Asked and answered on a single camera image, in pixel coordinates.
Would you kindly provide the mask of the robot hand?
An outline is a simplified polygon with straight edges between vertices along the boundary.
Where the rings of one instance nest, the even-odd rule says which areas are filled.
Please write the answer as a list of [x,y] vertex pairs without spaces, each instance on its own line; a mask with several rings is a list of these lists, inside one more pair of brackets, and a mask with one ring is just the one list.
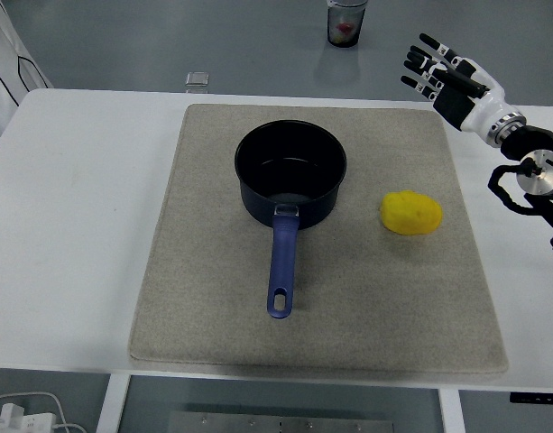
[[401,82],[424,96],[458,131],[486,138],[497,122],[515,111],[505,102],[500,84],[474,60],[426,33],[419,40],[426,47],[412,45],[404,61],[414,76],[403,76]]

